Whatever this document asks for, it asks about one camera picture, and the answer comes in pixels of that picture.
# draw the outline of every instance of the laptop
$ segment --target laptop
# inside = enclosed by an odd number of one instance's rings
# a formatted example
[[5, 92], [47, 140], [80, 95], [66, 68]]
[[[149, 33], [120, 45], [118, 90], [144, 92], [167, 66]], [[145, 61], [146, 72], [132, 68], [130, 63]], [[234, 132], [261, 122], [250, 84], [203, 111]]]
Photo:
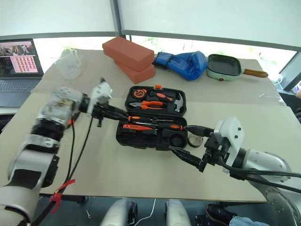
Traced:
[[0, 107], [20, 107], [43, 74], [33, 39], [0, 40]]

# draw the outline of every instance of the blue boxing glove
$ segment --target blue boxing glove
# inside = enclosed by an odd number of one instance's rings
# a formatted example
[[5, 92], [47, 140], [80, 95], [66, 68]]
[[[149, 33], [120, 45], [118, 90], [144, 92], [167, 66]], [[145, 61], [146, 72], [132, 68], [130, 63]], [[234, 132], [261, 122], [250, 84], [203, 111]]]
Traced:
[[159, 52], [153, 64], [172, 69], [187, 80], [199, 78], [208, 66], [205, 55], [200, 51], [178, 55]]

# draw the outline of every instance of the red brick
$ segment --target red brick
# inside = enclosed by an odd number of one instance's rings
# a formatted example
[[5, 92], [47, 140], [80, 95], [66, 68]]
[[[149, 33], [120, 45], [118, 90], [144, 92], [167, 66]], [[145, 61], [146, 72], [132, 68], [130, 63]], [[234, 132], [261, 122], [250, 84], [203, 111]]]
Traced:
[[143, 71], [154, 61], [154, 51], [121, 37], [103, 44], [105, 55], [138, 71]]
[[149, 65], [143, 71], [138, 72], [120, 62], [114, 62], [121, 70], [123, 70], [123, 72], [130, 78], [130, 80], [133, 81], [134, 84], [145, 81], [155, 76], [155, 67], [153, 65]]

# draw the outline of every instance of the laptop keyboard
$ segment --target laptop keyboard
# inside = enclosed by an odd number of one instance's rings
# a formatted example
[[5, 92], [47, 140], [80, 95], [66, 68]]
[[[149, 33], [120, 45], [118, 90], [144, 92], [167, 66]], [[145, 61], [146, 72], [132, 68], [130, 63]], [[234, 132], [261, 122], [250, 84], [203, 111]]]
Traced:
[[1, 92], [31, 92], [33, 88], [39, 83], [40, 80], [1, 80], [0, 91]]

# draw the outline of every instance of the tool kit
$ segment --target tool kit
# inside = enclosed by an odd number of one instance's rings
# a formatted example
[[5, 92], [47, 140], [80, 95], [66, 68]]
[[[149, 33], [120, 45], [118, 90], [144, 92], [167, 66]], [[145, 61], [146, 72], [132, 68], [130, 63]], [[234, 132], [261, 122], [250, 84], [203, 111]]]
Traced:
[[181, 90], [133, 86], [125, 106], [127, 120], [119, 121], [116, 139], [121, 145], [136, 148], [185, 147], [188, 142], [185, 93]]

